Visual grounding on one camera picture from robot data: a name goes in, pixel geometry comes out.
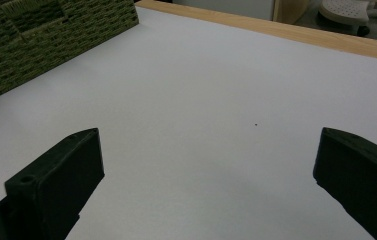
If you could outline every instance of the white tabletop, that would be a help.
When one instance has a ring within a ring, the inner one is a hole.
[[[377,59],[138,8],[141,24],[0,96],[3,183],[100,129],[68,239],[372,239],[312,170],[322,127],[377,143]]]

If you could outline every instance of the chair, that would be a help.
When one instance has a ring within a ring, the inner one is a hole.
[[[322,0],[319,13],[334,22],[359,26],[357,36],[363,37],[370,32],[366,26],[369,21],[367,10],[373,6],[369,1]]]

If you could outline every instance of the wicker texture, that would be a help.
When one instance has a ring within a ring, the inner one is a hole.
[[[0,95],[136,24],[132,0],[0,0]]]

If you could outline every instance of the wooden table edge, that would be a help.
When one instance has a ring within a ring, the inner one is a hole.
[[[142,0],[136,6],[264,33],[320,47],[377,58],[377,40],[243,17],[177,4]]]

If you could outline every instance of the woven basket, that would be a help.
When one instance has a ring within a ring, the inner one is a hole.
[[[133,0],[0,0],[0,95],[136,24]]]

